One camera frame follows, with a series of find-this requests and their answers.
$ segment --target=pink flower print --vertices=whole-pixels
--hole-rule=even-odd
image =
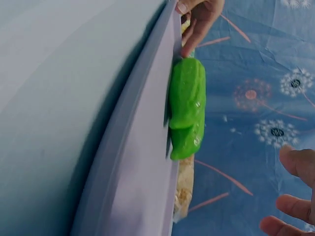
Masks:
[[[271,86],[259,79],[246,80],[236,87],[233,96],[238,108],[256,112],[271,97]]]

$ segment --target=white flower print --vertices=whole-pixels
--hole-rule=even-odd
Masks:
[[[313,225],[306,223],[304,226],[304,231],[308,232],[308,233],[309,232],[315,232],[315,227]]]
[[[314,77],[305,69],[294,69],[291,74],[284,75],[280,80],[280,91],[285,95],[296,97],[313,86],[313,79]]]
[[[293,9],[299,8],[300,6],[303,8],[311,7],[311,0],[281,0],[281,3],[284,6],[291,7]]]
[[[310,8],[311,7],[311,0],[301,0],[301,6],[304,8]]]
[[[281,148],[283,145],[296,145],[299,133],[292,124],[285,124],[282,120],[261,120],[255,125],[255,134],[259,141]]]

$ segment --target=patterned fabric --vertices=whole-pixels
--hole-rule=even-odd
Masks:
[[[289,144],[315,149],[315,0],[229,0],[197,47],[207,74],[205,137],[193,198],[173,236],[263,236],[284,193],[311,190],[279,162]]]

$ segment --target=finger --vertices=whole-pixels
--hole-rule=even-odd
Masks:
[[[196,21],[191,36],[187,39],[186,44],[182,48],[182,57],[188,57],[189,54],[198,46],[202,39],[208,33],[212,26],[211,22]]]
[[[313,224],[311,215],[311,201],[296,198],[291,195],[282,195],[276,201],[277,208],[285,214]]]
[[[175,9],[179,14],[184,15],[203,1],[204,0],[179,0]]]
[[[290,146],[283,146],[280,150],[280,161],[286,170],[300,179],[309,187],[315,182],[315,151],[305,149],[293,150]]]
[[[190,24],[190,26],[188,26],[188,28],[184,31],[183,35],[182,35],[182,43],[183,45],[186,44],[187,40],[191,37],[192,33],[193,33],[193,28],[196,25],[196,20],[193,20]]]
[[[302,236],[304,233],[274,216],[262,219],[259,227],[268,236]]]

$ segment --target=plastic wrapper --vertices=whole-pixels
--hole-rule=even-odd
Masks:
[[[196,118],[193,126],[186,129],[171,129],[172,160],[183,160],[196,153],[201,146],[205,129],[205,113]]]
[[[188,128],[196,122],[206,105],[206,72],[195,58],[185,58],[177,63],[172,72],[169,88],[172,118],[171,129]]]
[[[193,162],[194,155],[179,162],[173,217],[175,223],[185,218],[188,214],[188,208],[192,200]]]

